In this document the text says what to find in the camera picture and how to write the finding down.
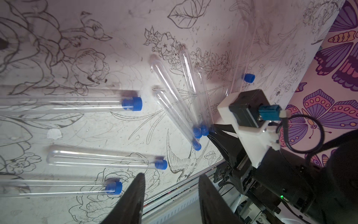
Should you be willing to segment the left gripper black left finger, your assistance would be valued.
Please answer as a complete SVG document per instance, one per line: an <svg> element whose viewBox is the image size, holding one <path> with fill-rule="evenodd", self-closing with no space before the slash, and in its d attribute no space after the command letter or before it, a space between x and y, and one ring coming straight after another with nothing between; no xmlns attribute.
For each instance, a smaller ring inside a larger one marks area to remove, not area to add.
<svg viewBox="0 0 358 224"><path fill-rule="evenodd" d="M139 173L101 224L141 224L145 199L145 175Z"/></svg>

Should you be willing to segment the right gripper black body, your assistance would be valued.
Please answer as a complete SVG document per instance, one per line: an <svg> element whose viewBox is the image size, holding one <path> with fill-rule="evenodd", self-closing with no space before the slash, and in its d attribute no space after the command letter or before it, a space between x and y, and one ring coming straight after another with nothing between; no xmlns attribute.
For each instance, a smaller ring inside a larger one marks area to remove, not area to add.
<svg viewBox="0 0 358 224"><path fill-rule="evenodd" d="M233 185L240 193L268 193L268 189L252 177L253 166L231 125L214 124L209 140L217 147L225 163L215 172L214 182L220 187Z"/></svg>

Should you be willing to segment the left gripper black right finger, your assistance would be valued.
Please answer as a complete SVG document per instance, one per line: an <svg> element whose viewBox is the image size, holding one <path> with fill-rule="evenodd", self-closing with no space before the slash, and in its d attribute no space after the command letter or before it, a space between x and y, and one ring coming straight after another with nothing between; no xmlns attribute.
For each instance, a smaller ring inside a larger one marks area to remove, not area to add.
<svg viewBox="0 0 358 224"><path fill-rule="evenodd" d="M199 177L199 202L203 224L243 224L206 175Z"/></svg>

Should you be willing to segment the test tube blue stopper two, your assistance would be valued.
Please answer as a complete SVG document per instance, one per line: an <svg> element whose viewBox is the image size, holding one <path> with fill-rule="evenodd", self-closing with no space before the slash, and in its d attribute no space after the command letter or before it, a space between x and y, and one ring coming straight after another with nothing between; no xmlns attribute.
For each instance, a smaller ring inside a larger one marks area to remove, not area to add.
<svg viewBox="0 0 358 224"><path fill-rule="evenodd" d="M192 145L194 150L200 151L202 146L198 139L200 139L202 136L201 130L187 121L185 117L186 112L183 111L181 102L173 100L173 98L170 97L168 93L164 93L161 90L156 91L154 93L154 97L166 115L169 116L171 121Z"/></svg>

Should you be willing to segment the test tube blue stopper three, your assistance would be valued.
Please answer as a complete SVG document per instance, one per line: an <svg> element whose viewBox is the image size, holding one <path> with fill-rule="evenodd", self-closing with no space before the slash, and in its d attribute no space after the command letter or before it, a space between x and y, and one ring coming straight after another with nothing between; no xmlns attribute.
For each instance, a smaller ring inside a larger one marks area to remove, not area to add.
<svg viewBox="0 0 358 224"><path fill-rule="evenodd" d="M149 64L166 91L166 96L170 100L170 103L175 106L176 110L182 116L185 125L193 131L194 136L198 139L202 136L208 136L208 126L200 125L197 118L190 112L159 56L154 54L150 55Z"/></svg>

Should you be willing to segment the clear test tube one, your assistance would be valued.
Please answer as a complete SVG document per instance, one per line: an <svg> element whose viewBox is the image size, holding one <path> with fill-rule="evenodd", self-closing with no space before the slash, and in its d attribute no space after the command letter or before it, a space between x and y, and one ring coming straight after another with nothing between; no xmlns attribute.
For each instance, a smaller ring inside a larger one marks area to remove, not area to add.
<svg viewBox="0 0 358 224"><path fill-rule="evenodd" d="M213 116L206 84L206 75L203 68L195 68L196 72L196 95L200 106L200 129L203 136L208 136L213 131Z"/></svg>
<svg viewBox="0 0 358 224"><path fill-rule="evenodd" d="M240 92L244 83L249 56L255 36L256 24L252 19L241 18L233 39L233 57L224 87L224 95Z"/></svg>

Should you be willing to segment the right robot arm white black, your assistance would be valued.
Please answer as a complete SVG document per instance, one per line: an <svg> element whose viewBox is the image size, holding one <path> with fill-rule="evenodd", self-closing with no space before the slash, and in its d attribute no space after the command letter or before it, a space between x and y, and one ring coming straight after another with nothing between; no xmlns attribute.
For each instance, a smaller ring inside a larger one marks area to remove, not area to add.
<svg viewBox="0 0 358 224"><path fill-rule="evenodd" d="M345 133L323 148L335 148L324 167L286 150L269 149L254 168L230 125L215 125L208 135L219 149L226 168L218 183L230 183L256 206L282 214L279 204L297 209L318 224L355 224L358 221L358 132Z"/></svg>

